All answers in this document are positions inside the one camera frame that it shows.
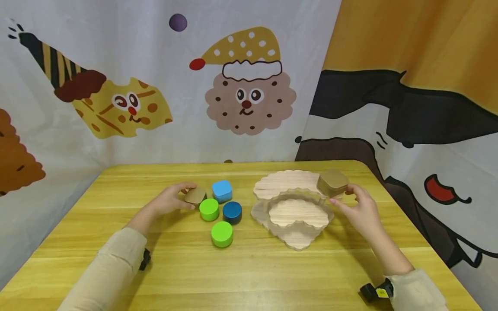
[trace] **red tongue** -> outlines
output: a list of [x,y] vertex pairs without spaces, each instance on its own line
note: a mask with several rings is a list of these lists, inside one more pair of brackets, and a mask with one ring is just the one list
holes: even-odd
[[436,180],[435,176],[425,182],[425,188],[427,189],[427,192],[434,198],[442,202],[454,200],[455,195],[453,191],[444,187],[445,186],[443,186]]

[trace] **sleeve cuff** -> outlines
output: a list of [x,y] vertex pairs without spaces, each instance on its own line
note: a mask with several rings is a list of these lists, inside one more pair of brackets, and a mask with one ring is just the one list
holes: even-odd
[[386,276],[392,283],[391,304],[396,311],[447,310],[446,300],[422,269],[403,276]]

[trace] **human hand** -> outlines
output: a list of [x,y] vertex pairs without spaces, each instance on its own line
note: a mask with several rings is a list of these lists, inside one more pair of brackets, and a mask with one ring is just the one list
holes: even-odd
[[366,240],[378,236],[384,231],[384,227],[378,215],[377,204],[366,189],[355,184],[348,184],[346,195],[352,194],[356,195],[355,200],[358,202],[354,207],[349,207],[336,199],[330,199],[330,203],[346,216]]
[[178,193],[187,193],[189,189],[196,188],[194,183],[183,182],[180,184],[171,185],[166,187],[160,194],[158,194],[152,201],[147,203],[146,207],[153,209],[157,214],[167,214],[176,209],[195,209],[190,203],[178,199]]

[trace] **beige sleeve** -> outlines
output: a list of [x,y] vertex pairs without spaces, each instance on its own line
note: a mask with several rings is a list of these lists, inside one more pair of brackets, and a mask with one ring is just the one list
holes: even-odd
[[100,249],[58,310],[107,310],[130,285],[147,239],[130,228],[114,233]]
[[395,311],[445,311],[446,300],[422,269],[403,276],[387,276],[394,288],[391,298]]

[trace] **light blue cube block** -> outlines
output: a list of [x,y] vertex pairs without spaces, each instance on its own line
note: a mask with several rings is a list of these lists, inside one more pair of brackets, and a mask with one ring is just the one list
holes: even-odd
[[214,183],[212,189],[213,197],[219,203],[223,203],[232,199],[232,186],[230,186],[228,180],[221,180],[217,183]]

